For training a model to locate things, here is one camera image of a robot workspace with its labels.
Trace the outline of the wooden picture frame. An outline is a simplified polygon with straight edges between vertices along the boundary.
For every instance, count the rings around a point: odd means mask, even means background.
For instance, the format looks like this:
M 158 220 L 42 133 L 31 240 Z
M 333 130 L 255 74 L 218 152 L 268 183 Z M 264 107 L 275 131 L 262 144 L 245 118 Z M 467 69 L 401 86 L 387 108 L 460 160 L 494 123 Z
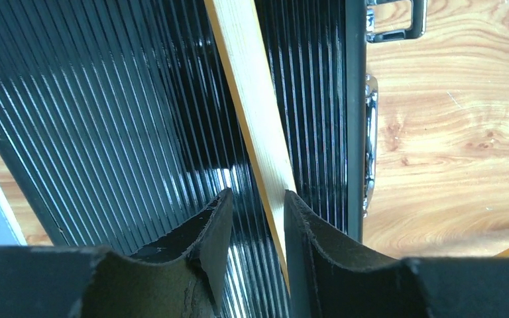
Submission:
M 390 256 L 509 257 L 509 1 L 428 1 L 410 44 L 372 44 L 378 179 L 364 244 Z M 204 1 L 286 290 L 295 190 L 254 1 Z

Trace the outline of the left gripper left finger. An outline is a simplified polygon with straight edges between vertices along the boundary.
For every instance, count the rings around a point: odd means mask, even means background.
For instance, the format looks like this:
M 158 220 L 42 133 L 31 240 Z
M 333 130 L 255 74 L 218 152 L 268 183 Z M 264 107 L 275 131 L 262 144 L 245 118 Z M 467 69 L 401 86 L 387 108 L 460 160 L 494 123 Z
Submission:
M 125 256 L 107 246 L 0 246 L 0 317 L 216 317 L 233 192 Z

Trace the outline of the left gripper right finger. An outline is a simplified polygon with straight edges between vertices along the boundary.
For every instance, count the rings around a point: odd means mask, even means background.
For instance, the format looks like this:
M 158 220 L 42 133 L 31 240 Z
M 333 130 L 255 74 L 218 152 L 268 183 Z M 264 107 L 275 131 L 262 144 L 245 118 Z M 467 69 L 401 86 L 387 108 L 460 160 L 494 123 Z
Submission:
M 509 258 L 391 258 L 284 195 L 295 317 L 509 317 Z

